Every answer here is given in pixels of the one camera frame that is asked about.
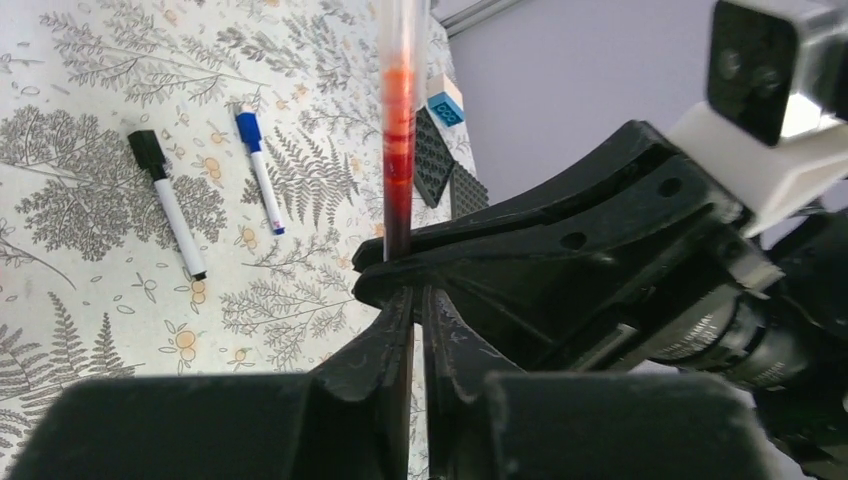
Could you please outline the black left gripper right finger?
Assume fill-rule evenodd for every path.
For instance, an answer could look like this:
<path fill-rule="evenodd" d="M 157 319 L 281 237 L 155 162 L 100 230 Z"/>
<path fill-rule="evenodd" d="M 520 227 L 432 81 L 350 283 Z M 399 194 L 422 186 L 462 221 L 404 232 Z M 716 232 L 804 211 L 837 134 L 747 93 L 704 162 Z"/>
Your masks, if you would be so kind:
<path fill-rule="evenodd" d="M 440 479 L 772 479 L 751 409 L 708 374 L 528 373 L 421 294 L 430 473 Z"/>

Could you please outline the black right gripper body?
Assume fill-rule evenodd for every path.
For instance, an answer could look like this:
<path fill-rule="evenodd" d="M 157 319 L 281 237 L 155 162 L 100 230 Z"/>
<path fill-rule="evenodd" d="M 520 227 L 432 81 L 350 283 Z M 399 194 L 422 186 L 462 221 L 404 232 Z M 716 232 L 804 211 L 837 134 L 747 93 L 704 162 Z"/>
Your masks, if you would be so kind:
<path fill-rule="evenodd" d="M 737 259 L 782 276 L 746 292 L 716 265 L 700 295 L 679 284 L 616 308 L 572 342 L 573 371 L 630 370 L 649 360 L 719 375 L 749 392 L 777 448 L 816 479 L 847 475 L 847 215 L 810 215 L 770 251 L 737 241 Z"/>

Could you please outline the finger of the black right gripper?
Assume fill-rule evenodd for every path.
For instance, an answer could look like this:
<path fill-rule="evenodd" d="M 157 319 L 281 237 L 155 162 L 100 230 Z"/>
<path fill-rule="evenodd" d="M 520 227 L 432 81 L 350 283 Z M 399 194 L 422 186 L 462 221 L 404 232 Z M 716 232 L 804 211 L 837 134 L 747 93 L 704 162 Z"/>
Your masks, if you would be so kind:
<path fill-rule="evenodd" d="M 555 261 L 601 262 L 593 238 L 569 253 L 558 240 L 542 239 L 554 227 L 585 220 L 589 235 L 615 218 L 611 199 L 649 176 L 681 149 L 644 121 L 629 121 L 584 158 L 546 182 L 459 219 L 413 231 L 411 254 L 383 261 L 384 242 L 363 242 L 353 258 L 357 272 L 471 271 L 511 264 L 547 266 Z"/>
<path fill-rule="evenodd" d="M 571 260 L 517 266 L 498 264 L 471 271 L 358 272 L 357 298 L 383 303 L 396 283 L 430 284 L 445 290 L 465 321 L 500 352 L 524 368 L 570 369 L 569 349 L 598 318 L 616 308 L 631 310 L 679 284 L 689 289 L 684 267 L 706 260 L 709 239 L 746 216 L 743 205 L 693 161 L 677 155 L 610 201 L 615 218 L 589 235 L 585 220 L 554 227 L 569 253 L 592 237 L 601 262 Z"/>

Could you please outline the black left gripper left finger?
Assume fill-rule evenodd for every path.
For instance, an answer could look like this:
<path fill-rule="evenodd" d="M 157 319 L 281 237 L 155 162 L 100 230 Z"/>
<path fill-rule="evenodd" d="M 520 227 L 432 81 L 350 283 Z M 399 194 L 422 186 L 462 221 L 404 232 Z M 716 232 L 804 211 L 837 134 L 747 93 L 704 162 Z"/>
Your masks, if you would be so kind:
<path fill-rule="evenodd" d="M 414 293 L 306 373 L 96 380 L 63 393 L 14 479 L 403 479 Z"/>

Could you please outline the clear pen cap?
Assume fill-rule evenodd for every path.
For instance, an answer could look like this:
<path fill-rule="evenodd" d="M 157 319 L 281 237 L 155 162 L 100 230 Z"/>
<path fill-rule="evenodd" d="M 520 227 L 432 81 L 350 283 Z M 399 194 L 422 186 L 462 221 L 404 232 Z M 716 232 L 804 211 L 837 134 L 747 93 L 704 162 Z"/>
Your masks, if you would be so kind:
<path fill-rule="evenodd" d="M 412 110 L 422 105 L 430 6 L 430 1 L 377 1 L 381 89 L 383 93 L 400 90 Z"/>

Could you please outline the white marker blue end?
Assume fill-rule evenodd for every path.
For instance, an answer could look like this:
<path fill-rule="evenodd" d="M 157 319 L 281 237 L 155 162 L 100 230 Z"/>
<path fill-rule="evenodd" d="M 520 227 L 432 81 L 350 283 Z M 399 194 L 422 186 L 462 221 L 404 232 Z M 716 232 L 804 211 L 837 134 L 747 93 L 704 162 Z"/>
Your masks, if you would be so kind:
<path fill-rule="evenodd" d="M 239 137 L 250 158 L 270 230 L 274 235 L 283 235 L 285 233 L 284 220 L 264 159 L 262 134 L 257 115 L 251 107 L 242 104 L 236 108 L 235 122 Z"/>

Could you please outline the white marker black tip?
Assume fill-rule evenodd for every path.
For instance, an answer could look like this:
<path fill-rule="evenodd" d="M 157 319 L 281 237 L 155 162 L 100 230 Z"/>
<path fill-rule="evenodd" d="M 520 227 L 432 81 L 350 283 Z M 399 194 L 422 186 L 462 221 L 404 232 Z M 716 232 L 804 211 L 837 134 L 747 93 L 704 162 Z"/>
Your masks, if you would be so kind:
<path fill-rule="evenodd" d="M 180 207 L 166 170 L 166 157 L 155 132 L 137 130 L 128 135 L 128 141 L 137 165 L 150 176 L 153 182 L 189 275 L 196 281 L 205 280 L 207 276 L 205 262 Z"/>

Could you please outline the orange red pen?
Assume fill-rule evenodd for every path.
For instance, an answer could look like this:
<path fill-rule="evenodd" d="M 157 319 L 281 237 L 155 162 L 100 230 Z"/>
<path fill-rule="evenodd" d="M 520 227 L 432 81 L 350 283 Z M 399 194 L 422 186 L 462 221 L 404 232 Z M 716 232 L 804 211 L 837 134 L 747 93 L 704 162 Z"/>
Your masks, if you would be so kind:
<path fill-rule="evenodd" d="M 411 194 L 415 158 L 415 74 L 396 63 L 383 72 L 383 180 L 384 259 L 396 260 L 410 250 Z M 408 475 L 410 428 L 410 314 L 406 291 L 398 290 L 391 313 L 394 331 L 392 363 L 387 374 L 391 388 L 389 408 L 393 422 L 391 450 L 398 468 L 396 477 Z"/>

